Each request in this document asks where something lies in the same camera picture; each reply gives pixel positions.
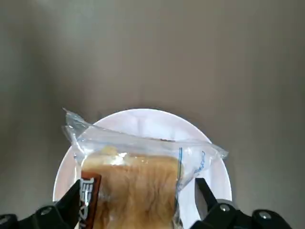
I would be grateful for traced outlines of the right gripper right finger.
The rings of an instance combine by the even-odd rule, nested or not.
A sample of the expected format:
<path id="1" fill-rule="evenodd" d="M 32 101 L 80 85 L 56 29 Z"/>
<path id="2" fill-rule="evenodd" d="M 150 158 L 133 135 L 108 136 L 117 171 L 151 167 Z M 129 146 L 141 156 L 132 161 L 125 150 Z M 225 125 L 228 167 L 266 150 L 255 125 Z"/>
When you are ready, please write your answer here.
<path id="1" fill-rule="evenodd" d="M 195 179 L 195 204 L 200 215 L 193 229 L 290 229 L 278 213 L 257 209 L 246 215 L 233 205 L 216 199 L 204 178 Z"/>

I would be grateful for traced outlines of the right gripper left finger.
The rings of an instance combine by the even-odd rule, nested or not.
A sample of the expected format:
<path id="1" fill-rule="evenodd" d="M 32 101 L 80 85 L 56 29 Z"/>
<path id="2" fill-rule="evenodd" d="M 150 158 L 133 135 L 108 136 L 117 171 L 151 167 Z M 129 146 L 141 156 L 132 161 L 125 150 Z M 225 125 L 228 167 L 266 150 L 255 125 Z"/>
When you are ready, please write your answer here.
<path id="1" fill-rule="evenodd" d="M 36 210 L 19 220 L 15 214 L 2 214 L 2 229 L 73 229 L 78 223 L 80 209 L 80 180 L 78 179 L 64 196 L 52 205 Z"/>

